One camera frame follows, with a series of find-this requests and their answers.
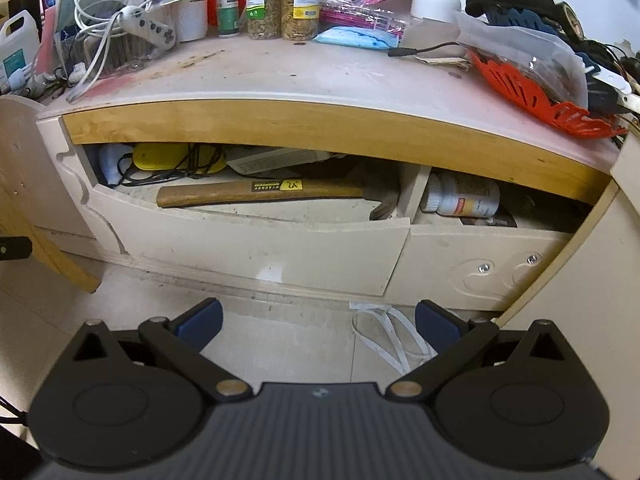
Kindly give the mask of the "white drawer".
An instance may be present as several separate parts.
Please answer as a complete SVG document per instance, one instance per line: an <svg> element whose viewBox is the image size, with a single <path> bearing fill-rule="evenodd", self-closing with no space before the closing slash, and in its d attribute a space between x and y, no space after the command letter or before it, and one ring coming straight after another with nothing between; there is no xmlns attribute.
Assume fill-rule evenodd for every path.
<svg viewBox="0 0 640 480"><path fill-rule="evenodd" d="M203 209L160 209L99 184L85 152L88 206L125 252L235 278L381 296L409 234L406 218L305 223Z"/></svg>
<svg viewBox="0 0 640 480"><path fill-rule="evenodd" d="M413 306L431 299L454 310L503 311L559 255L590 212L589 205L500 182L490 219L425 212L429 166L400 170L397 212L410 229L384 299Z"/></svg>

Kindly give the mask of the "white pill bottle in cabinet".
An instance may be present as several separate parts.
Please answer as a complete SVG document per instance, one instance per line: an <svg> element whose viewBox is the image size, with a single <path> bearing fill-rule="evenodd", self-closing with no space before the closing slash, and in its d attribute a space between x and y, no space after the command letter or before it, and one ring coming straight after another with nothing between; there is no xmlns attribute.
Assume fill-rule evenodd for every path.
<svg viewBox="0 0 640 480"><path fill-rule="evenodd" d="M489 218L498 210L500 190L491 179L442 171L430 174L420 211L444 217Z"/></svg>

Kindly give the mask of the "yellow oval device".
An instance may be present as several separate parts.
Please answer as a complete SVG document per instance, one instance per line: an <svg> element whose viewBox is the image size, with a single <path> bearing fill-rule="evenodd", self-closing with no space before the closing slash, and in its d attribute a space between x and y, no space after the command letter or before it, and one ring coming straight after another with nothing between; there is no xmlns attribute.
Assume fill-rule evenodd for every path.
<svg viewBox="0 0 640 480"><path fill-rule="evenodd" d="M227 167L220 146L201 143L138 143L132 161L143 171L179 170L190 174L216 174Z"/></svg>

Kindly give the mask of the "white plastic bag in cabinet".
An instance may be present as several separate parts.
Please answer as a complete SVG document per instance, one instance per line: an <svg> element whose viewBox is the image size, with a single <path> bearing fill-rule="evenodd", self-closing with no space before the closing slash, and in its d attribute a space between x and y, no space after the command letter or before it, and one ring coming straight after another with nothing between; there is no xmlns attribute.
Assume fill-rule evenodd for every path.
<svg viewBox="0 0 640 480"><path fill-rule="evenodd" d="M127 144L105 144L99 149L99 165L108 186L122 182L132 164L134 148Z"/></svg>

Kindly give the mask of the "white vented box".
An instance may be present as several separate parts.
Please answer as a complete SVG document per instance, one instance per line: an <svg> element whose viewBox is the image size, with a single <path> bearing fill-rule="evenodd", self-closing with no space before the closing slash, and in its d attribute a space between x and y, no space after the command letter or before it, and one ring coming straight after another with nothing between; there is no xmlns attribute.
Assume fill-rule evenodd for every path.
<svg viewBox="0 0 640 480"><path fill-rule="evenodd" d="M323 162L332 156L326 151L268 148L268 146L232 146L226 148L224 154L226 154L227 166L243 176Z"/></svg>

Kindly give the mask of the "orange plastic swatter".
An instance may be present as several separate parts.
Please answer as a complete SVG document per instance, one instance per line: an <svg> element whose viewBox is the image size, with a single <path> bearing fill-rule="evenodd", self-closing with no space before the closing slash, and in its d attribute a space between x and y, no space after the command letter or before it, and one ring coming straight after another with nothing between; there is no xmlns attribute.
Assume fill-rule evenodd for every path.
<svg viewBox="0 0 640 480"><path fill-rule="evenodd" d="M503 99L525 110L544 124L580 140L623 136L628 129L610 117L594 117L572 102L553 102L533 79L506 62L494 61L475 50L469 52L474 66Z"/></svg>

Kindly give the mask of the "clear plastic bag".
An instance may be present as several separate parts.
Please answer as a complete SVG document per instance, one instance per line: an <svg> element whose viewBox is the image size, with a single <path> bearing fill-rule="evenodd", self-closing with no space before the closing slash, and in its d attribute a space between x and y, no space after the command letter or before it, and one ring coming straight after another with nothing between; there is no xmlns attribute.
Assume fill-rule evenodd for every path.
<svg viewBox="0 0 640 480"><path fill-rule="evenodd" d="M588 107L584 61L557 36L521 26L489 25L458 13L458 43L517 68L555 101Z"/></svg>

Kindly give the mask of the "blue tissue pack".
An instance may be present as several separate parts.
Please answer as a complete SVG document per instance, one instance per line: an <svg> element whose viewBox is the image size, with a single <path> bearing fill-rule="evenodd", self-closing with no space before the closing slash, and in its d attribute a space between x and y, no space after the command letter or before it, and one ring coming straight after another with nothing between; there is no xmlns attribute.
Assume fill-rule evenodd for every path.
<svg viewBox="0 0 640 480"><path fill-rule="evenodd" d="M397 48L399 39L384 30L368 29L354 26L334 26L314 38L318 44L387 51Z"/></svg>

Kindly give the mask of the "green white spray bottle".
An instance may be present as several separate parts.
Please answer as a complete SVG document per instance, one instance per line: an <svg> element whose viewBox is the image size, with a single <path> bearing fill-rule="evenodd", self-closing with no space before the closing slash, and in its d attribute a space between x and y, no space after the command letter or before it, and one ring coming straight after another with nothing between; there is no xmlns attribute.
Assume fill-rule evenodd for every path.
<svg viewBox="0 0 640 480"><path fill-rule="evenodd" d="M239 0L216 0L219 37L234 36L240 31Z"/></svg>

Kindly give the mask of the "white power strip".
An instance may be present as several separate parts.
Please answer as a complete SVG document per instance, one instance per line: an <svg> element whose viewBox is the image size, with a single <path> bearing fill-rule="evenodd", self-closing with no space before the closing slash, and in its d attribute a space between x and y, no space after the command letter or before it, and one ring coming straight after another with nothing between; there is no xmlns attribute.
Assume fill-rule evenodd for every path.
<svg viewBox="0 0 640 480"><path fill-rule="evenodd" d="M174 29L152 18L150 12L137 6L125 6L119 11L120 28L132 36L139 37L157 49L168 51L175 47Z"/></svg>

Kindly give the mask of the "pink packaged sticks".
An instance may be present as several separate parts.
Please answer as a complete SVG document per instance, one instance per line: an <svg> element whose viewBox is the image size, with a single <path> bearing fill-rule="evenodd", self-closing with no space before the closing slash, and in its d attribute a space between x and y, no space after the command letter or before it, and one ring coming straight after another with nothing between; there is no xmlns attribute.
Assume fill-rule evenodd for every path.
<svg viewBox="0 0 640 480"><path fill-rule="evenodd" d="M354 26L384 30L401 37L410 15L412 0L322 0L323 26Z"/></svg>

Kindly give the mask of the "white lidded jar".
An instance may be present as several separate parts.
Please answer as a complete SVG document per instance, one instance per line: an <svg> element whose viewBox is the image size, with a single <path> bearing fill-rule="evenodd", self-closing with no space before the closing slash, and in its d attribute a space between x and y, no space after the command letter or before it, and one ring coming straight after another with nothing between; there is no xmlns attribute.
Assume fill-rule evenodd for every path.
<svg viewBox="0 0 640 480"><path fill-rule="evenodd" d="M461 10L460 0L412 0L410 15L421 20L454 24Z"/></svg>

